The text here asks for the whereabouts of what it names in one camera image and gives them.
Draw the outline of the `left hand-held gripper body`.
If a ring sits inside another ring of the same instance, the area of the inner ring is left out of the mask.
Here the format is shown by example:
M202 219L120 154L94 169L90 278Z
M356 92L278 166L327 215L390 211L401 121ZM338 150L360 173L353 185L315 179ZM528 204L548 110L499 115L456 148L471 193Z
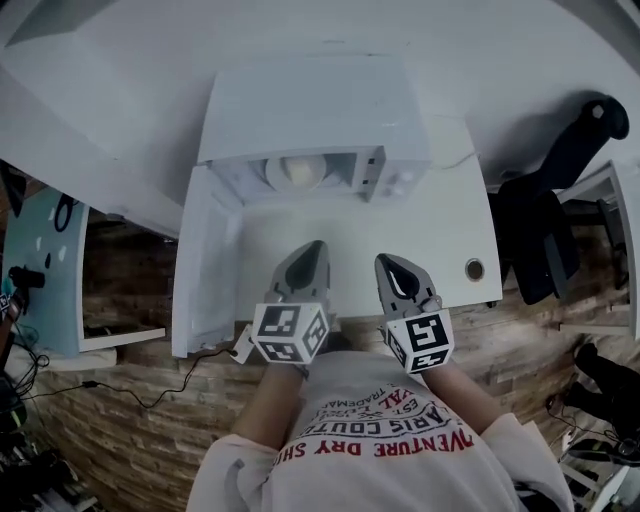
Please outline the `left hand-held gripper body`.
M329 331L326 287L305 291L276 283L256 305L251 341L269 363L309 365Z

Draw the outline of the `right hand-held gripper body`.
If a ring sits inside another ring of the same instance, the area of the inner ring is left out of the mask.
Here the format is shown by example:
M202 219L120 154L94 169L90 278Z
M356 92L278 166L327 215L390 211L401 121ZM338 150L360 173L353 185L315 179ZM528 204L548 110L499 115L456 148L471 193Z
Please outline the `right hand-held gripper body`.
M439 296L386 319L385 344L410 375L446 364L455 347L451 317Z

